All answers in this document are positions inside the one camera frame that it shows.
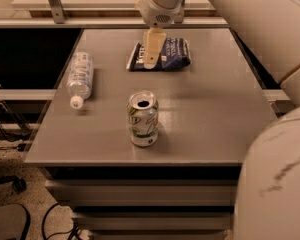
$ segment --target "beverage can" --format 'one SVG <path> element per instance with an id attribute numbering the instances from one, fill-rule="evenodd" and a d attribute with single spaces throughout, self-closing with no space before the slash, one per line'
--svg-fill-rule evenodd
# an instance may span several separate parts
<path id="1" fill-rule="evenodd" d="M 141 147 L 150 146 L 158 138 L 158 109 L 156 96 L 149 91 L 131 95 L 127 104 L 131 141 Z"/>

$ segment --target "can top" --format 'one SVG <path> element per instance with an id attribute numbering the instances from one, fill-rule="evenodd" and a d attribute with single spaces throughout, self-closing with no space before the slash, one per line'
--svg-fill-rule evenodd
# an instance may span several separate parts
<path id="1" fill-rule="evenodd" d="M 131 95 L 129 104 L 138 110 L 146 110 L 153 107 L 156 103 L 156 96 L 149 91 L 140 91 Z"/>

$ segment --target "silver can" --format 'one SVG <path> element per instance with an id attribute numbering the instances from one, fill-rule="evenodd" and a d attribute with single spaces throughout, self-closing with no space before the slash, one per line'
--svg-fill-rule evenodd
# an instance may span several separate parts
<path id="1" fill-rule="evenodd" d="M 131 95 L 127 111 L 131 141 L 141 147 L 150 146 L 158 138 L 158 109 L 156 96 L 149 91 Z"/>

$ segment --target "bottle cap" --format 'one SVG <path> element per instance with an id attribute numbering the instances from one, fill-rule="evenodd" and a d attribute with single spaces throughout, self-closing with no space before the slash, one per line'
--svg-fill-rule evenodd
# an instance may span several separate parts
<path id="1" fill-rule="evenodd" d="M 83 106 L 83 99 L 80 96 L 73 96 L 70 100 L 70 106 L 74 109 L 80 109 Z"/>

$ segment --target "plastic bottle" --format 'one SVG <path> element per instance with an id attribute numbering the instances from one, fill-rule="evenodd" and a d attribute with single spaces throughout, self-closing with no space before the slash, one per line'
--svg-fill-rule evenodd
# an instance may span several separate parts
<path id="1" fill-rule="evenodd" d="M 70 106 L 81 109 L 84 100 L 91 95 L 93 80 L 93 62 L 90 54 L 78 52 L 71 59 L 71 68 L 67 82 L 70 94 Z"/>

